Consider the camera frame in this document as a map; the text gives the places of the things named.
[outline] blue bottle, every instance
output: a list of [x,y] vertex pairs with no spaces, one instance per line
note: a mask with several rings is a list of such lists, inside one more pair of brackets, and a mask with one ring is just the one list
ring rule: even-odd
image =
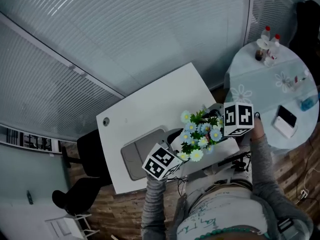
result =
[[301,105],[300,105],[301,110],[307,111],[311,109],[315,104],[317,104],[319,99],[320,99],[320,93],[318,93],[318,95],[313,95],[305,99],[304,101],[301,102]]

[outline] window blinds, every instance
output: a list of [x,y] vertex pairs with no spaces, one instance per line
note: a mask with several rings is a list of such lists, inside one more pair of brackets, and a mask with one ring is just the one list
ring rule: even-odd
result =
[[247,43],[260,38],[266,26],[270,34],[280,35],[280,43],[287,46],[296,31],[297,15],[295,4],[305,0],[253,0],[250,31]]
[[0,22],[0,124],[76,141],[119,100]]
[[244,43],[249,0],[0,0],[0,11],[126,95],[193,62],[209,88]]

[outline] flower bouquet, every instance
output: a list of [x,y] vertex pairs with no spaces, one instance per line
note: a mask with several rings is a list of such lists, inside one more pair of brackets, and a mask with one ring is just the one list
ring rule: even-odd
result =
[[183,161],[200,161],[204,155],[212,154],[215,144],[222,139],[224,120],[221,116],[203,118],[209,112],[203,106],[196,114],[187,110],[181,114],[185,127],[180,135],[182,151],[177,155]]

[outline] black office chair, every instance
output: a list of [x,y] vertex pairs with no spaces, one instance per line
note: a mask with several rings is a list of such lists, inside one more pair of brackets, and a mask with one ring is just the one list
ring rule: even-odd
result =
[[52,201],[72,216],[83,214],[92,206],[102,186],[104,180],[100,177],[81,178],[67,193],[55,190]]
[[98,130],[94,130],[79,138],[76,142],[79,158],[68,157],[67,150],[62,147],[62,157],[67,168],[70,163],[82,164],[84,172],[90,177],[103,177],[106,185],[112,184]]
[[85,174],[96,178],[81,178],[67,192],[55,190],[52,200],[56,206],[77,215],[87,211],[94,203],[102,186],[112,184],[98,130],[79,138],[76,142],[79,158],[68,157],[62,147],[62,157],[67,168],[70,163],[82,164]]

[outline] white desk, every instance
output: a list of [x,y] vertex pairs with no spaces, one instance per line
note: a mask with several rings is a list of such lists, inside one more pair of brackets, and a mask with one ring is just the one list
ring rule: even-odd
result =
[[[202,105],[208,108],[214,103],[216,101],[206,84],[192,63],[189,63],[99,114],[96,119],[101,144],[115,192],[121,194],[147,186],[146,178],[131,180],[121,155],[125,145],[159,127],[165,131],[183,128],[180,115],[184,110],[195,113]],[[105,118],[109,118],[108,126],[103,125]],[[233,148],[228,151],[223,148],[224,158],[239,150],[238,146],[235,148],[233,139],[227,144],[231,143]]]

